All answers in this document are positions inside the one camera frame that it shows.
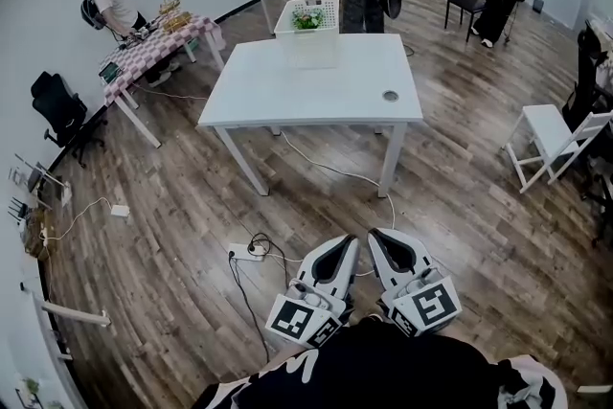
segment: white folding chair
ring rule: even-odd
[[[519,127],[523,119],[528,121],[528,125],[533,132],[531,143],[534,143],[540,154],[538,157],[532,157],[524,160],[517,160],[515,152],[511,147],[511,138]],[[507,142],[502,146],[513,162],[513,166],[517,171],[519,180],[522,184],[520,193],[524,193],[538,179],[545,170],[549,173],[550,179],[547,184],[552,184],[557,178],[573,163],[583,150],[590,145],[592,140],[598,135],[601,130],[613,118],[613,111],[610,113],[594,114],[590,113],[583,123],[571,133],[571,130],[564,122],[562,115],[557,108],[552,104],[544,104],[539,106],[524,106],[521,115],[517,119],[515,126],[509,136]],[[577,141],[584,140],[579,146]],[[562,155],[572,154],[564,165],[554,172],[552,164],[557,157]],[[524,171],[521,167],[534,162],[543,162],[543,166],[532,177],[530,181],[526,181]]]

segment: power strip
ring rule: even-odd
[[[228,255],[234,260],[264,261],[266,251],[261,245],[247,245],[231,243],[228,247]]]

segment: potted plant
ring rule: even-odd
[[[324,12],[313,9],[310,12],[294,12],[293,25],[297,30],[316,30],[324,22]]]

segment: white basket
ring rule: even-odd
[[[331,68],[338,60],[338,0],[289,0],[281,13],[275,35],[283,47],[287,65],[293,68]],[[324,21],[316,30],[297,30],[293,14],[319,9]]]

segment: pink and white tablecloth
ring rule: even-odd
[[[226,43],[221,35],[221,28],[208,17],[200,15],[193,15],[190,23],[176,33],[168,34],[160,27],[141,44],[129,50],[116,48],[100,64],[102,70],[109,62],[114,61],[123,70],[115,80],[104,87],[104,103],[110,106],[122,90],[132,85],[158,61],[166,58],[191,39],[205,33],[213,36],[218,50],[225,48]]]

